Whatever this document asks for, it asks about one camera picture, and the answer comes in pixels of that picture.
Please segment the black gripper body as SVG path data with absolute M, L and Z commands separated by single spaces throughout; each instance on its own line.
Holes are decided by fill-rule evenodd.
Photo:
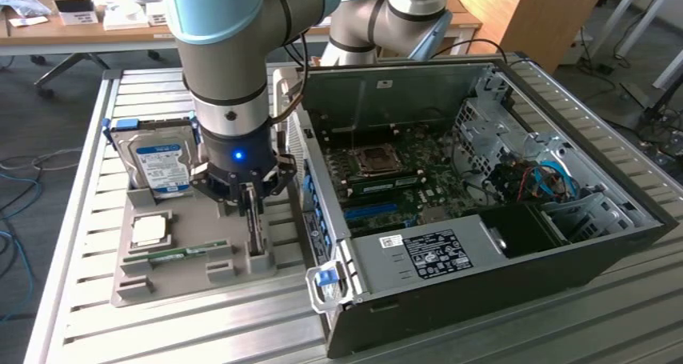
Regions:
M 240 136 L 223 136 L 200 126 L 209 172 L 221 180 L 232 175 L 239 181 L 249 181 L 251 173 L 265 175 L 276 165 L 271 145 L 271 127 L 263 124 L 255 131 Z

